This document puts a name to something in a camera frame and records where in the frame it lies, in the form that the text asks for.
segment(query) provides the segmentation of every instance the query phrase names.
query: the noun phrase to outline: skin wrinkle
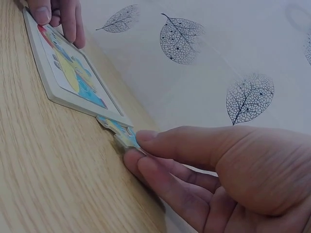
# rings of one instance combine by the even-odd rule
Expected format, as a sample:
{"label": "skin wrinkle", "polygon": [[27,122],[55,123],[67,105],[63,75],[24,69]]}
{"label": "skin wrinkle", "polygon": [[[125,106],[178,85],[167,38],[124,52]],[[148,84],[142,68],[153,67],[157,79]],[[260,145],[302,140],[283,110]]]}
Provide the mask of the skin wrinkle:
{"label": "skin wrinkle", "polygon": [[[303,159],[301,159],[301,161],[298,161],[301,157],[303,156],[290,156],[291,154],[300,154],[299,150],[301,150],[302,146],[296,148],[293,150],[292,153],[289,154],[288,157],[291,158],[291,160],[287,160],[284,159],[284,161],[282,162],[285,163],[282,167],[279,168],[279,171],[276,169],[275,173],[279,174],[279,182],[276,181],[276,184],[278,186],[280,185],[284,185],[286,186],[286,184],[288,182],[293,183],[294,185],[291,187],[291,190],[289,191],[287,189],[287,192],[285,193],[286,196],[284,197],[284,200],[280,203],[279,207],[277,207],[276,209],[272,210],[272,212],[282,212],[283,214],[287,213],[289,209],[291,209],[292,206],[297,206],[301,200],[304,200],[308,195],[305,192],[300,192],[297,193],[296,189],[297,189],[297,182],[300,180],[300,178],[296,175],[296,173],[300,174],[301,173],[301,167],[305,164],[305,161]],[[296,202],[294,205],[290,206],[290,207],[285,207],[287,206],[287,203],[289,202]]]}
{"label": "skin wrinkle", "polygon": [[238,139],[236,142],[233,143],[230,143],[230,144],[233,144],[233,146],[229,147],[229,149],[223,153],[221,153],[221,157],[218,158],[218,162],[211,162],[210,164],[212,165],[215,165],[215,170],[217,171],[217,167],[218,167],[218,164],[222,161],[223,158],[226,158],[226,156],[228,154],[231,154],[233,150],[236,150],[236,148],[239,149],[240,147],[240,144],[244,144],[244,141],[247,141],[249,139],[249,137],[255,132],[255,130],[253,131],[250,131],[249,133],[247,133],[245,136],[243,136],[242,138]]}

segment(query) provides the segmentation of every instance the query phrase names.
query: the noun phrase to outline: wood grain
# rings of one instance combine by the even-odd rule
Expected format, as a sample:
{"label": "wood grain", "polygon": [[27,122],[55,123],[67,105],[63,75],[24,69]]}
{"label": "wood grain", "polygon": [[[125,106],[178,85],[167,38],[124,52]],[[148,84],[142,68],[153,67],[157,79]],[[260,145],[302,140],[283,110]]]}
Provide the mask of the wood grain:
{"label": "wood grain", "polygon": [[[157,130],[91,38],[85,52],[135,129]],[[47,99],[15,0],[0,1],[0,136],[1,233],[187,229],[127,171],[95,118]]]}

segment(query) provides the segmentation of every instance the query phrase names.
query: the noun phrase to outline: leaf skeleton pattern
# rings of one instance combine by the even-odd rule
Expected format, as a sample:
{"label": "leaf skeleton pattern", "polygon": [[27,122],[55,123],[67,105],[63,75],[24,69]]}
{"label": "leaf skeleton pattern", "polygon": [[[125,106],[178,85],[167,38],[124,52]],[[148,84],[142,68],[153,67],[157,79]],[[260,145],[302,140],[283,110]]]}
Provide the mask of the leaf skeleton pattern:
{"label": "leaf skeleton pattern", "polygon": [[273,81],[263,74],[253,73],[236,81],[227,90],[226,106],[232,125],[258,117],[271,104]]}
{"label": "leaf skeleton pattern", "polygon": [[199,36],[205,34],[204,27],[183,18],[170,18],[160,33],[160,45],[165,55],[172,61],[190,65],[200,52]]}
{"label": "leaf skeleton pattern", "polygon": [[311,65],[311,33],[308,34],[307,44],[304,47],[305,47],[305,56],[309,64]]}
{"label": "leaf skeleton pattern", "polygon": [[110,33],[122,33],[132,28],[138,22],[138,18],[138,5],[130,5],[116,12],[102,28],[96,30],[104,29]]}

